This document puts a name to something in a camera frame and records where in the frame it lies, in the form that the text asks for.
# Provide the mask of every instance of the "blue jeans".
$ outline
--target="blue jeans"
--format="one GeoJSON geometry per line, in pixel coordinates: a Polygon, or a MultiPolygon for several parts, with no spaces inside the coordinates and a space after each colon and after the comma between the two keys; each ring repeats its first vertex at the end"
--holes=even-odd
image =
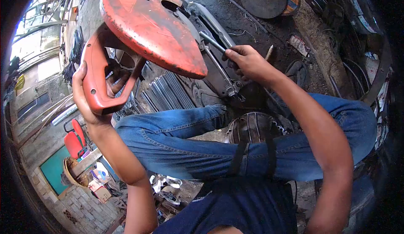
{"type": "MultiPolygon", "coordinates": [[[[373,111],[361,101],[310,95],[341,126],[351,146],[354,163],[361,161],[376,141],[377,123],[373,111]]],[[[187,138],[227,126],[226,116],[226,107],[216,104],[126,116],[115,129],[147,170],[179,179],[215,179],[226,175],[237,144],[187,138]]],[[[277,137],[274,142],[275,178],[322,179],[323,172],[303,132],[277,137]]],[[[267,166],[266,143],[250,144],[239,175],[264,176],[267,166]]]]}

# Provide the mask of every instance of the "window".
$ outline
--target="window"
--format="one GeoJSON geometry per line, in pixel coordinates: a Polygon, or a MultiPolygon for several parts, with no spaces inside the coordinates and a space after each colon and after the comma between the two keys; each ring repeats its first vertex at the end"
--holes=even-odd
{"type": "Polygon", "coordinates": [[[49,94],[45,93],[36,98],[36,100],[31,101],[29,104],[25,105],[22,109],[18,111],[18,123],[22,123],[28,116],[37,111],[40,107],[45,105],[50,101],[49,94]]]}

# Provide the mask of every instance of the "hand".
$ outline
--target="hand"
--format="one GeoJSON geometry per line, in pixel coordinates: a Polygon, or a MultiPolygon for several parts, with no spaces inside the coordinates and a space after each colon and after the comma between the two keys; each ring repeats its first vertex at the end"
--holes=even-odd
{"type": "Polygon", "coordinates": [[[268,74],[276,70],[249,45],[230,47],[225,51],[225,55],[238,65],[235,73],[242,76],[242,80],[250,79],[261,83],[268,74]]]}
{"type": "MultiPolygon", "coordinates": [[[[110,127],[112,115],[108,114],[104,116],[99,116],[94,114],[90,110],[83,89],[83,80],[86,74],[87,74],[87,63],[84,61],[83,64],[80,65],[78,70],[73,75],[72,80],[73,100],[74,103],[77,105],[78,110],[83,115],[84,120],[87,123],[87,128],[89,129],[88,132],[91,133],[91,131],[93,130],[91,128],[102,129],[103,127],[110,127]]],[[[129,76],[130,76],[129,71],[126,70],[125,71],[120,70],[119,72],[114,71],[114,74],[108,77],[108,79],[106,79],[108,96],[114,98],[115,94],[126,83],[129,76]],[[112,86],[112,84],[117,80],[119,80],[119,82],[114,86],[112,86]]]]}

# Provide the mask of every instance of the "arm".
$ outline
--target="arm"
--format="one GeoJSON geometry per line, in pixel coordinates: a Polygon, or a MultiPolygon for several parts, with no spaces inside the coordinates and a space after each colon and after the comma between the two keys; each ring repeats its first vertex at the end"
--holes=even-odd
{"type": "MultiPolygon", "coordinates": [[[[111,115],[98,116],[90,110],[83,91],[86,73],[87,64],[84,62],[73,75],[73,100],[87,122],[91,139],[117,176],[128,184],[125,233],[150,233],[157,227],[157,216],[146,170],[112,127],[111,115]]],[[[107,82],[111,96],[126,82],[122,78],[117,85],[111,87],[116,80],[113,78],[107,82]]]]}
{"type": "Polygon", "coordinates": [[[303,129],[323,170],[323,187],[306,233],[338,233],[351,206],[353,159],[348,140],[334,119],[310,95],[265,61],[250,46],[235,46],[226,55],[240,68],[237,74],[272,88],[303,129]]]}

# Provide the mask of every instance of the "red handle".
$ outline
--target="red handle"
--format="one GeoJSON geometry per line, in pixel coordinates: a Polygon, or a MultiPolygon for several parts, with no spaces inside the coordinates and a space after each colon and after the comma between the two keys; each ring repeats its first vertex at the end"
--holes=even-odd
{"type": "Polygon", "coordinates": [[[110,114],[122,108],[146,61],[129,50],[105,24],[101,25],[87,41],[81,60],[81,63],[84,61],[87,63],[87,75],[83,80],[84,94],[90,109],[98,115],[110,114]],[[126,82],[122,94],[117,98],[111,98],[107,94],[105,68],[108,66],[108,62],[105,58],[105,47],[124,50],[135,62],[134,70],[126,82]]]}

